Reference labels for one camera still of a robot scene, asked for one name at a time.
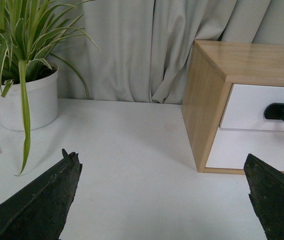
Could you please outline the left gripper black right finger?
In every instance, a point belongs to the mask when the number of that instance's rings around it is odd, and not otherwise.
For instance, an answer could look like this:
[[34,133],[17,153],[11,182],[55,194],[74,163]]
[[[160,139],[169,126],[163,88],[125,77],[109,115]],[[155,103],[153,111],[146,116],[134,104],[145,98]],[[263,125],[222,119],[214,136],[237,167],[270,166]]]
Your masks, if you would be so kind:
[[284,174],[248,154],[244,172],[249,199],[268,240],[284,240]]

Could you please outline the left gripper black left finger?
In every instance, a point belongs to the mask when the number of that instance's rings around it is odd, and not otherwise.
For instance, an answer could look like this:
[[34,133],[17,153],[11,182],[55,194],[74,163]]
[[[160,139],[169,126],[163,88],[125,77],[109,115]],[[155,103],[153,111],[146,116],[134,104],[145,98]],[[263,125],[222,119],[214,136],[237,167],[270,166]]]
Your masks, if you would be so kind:
[[0,240],[58,240],[74,201],[82,164],[63,159],[0,204]]

